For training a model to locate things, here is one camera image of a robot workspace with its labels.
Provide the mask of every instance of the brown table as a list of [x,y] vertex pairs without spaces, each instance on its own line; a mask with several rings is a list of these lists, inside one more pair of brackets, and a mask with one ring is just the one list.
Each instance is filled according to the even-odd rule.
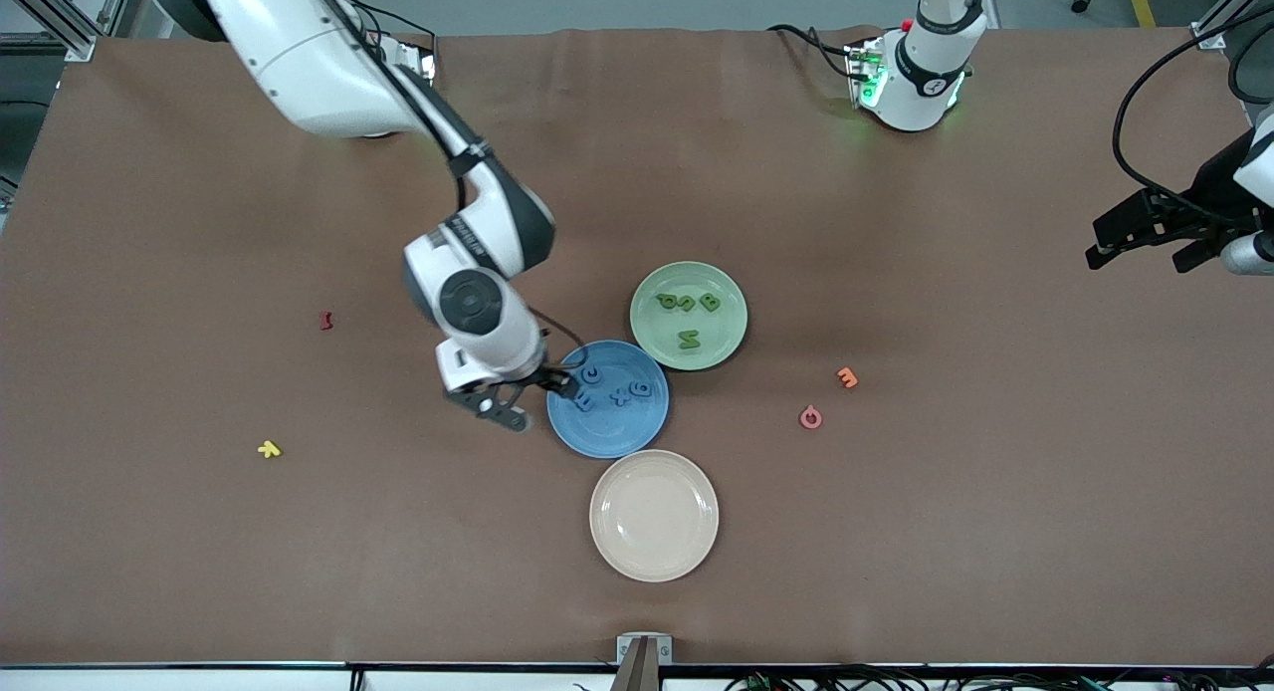
[[[0,238],[0,659],[587,660],[657,629],[693,662],[1254,662],[1274,288],[1083,258],[1134,190],[1115,106],[1182,37],[992,32],[926,134],[778,34],[445,42],[559,222],[526,300],[599,339],[664,263],[748,295],[739,354],[669,376],[657,446],[722,525],[662,585],[595,551],[605,463],[540,395],[525,436],[443,402],[400,283],[454,205],[432,143],[307,136],[224,46],[101,42]],[[1184,186],[1242,131],[1224,65],[1153,79],[1138,166]]]

